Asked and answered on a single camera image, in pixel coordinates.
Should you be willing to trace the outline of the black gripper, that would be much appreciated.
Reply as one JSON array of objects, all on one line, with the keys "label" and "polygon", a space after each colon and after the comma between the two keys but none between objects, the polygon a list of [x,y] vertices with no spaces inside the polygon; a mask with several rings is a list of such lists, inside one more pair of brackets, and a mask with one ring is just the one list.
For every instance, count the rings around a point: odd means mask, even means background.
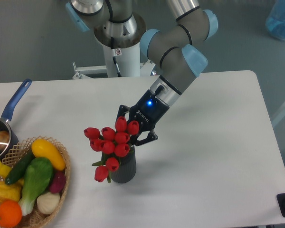
[{"label": "black gripper", "polygon": [[[153,129],[169,108],[168,105],[156,97],[156,94],[147,90],[136,105],[132,107],[120,105],[115,122],[119,117],[125,117],[129,113],[129,122],[137,121],[139,123],[139,133],[132,135],[130,142],[132,145],[141,146],[158,139],[158,135]],[[149,131],[146,138],[139,140],[142,132],[146,131]]]}]

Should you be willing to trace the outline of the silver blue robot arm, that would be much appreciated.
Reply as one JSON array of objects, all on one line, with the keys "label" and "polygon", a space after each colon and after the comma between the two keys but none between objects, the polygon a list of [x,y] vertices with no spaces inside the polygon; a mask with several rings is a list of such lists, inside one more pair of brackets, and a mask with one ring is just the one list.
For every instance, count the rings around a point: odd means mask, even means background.
[{"label": "silver blue robot arm", "polygon": [[156,123],[200,75],[207,59],[194,47],[218,30],[216,15],[202,10],[196,0],[167,2],[177,25],[168,33],[147,29],[130,0],[70,0],[66,10],[81,31],[93,31],[102,45],[109,77],[138,76],[140,54],[162,71],[150,89],[132,107],[120,106],[118,116],[139,123],[131,143],[139,146],[157,139]]}]

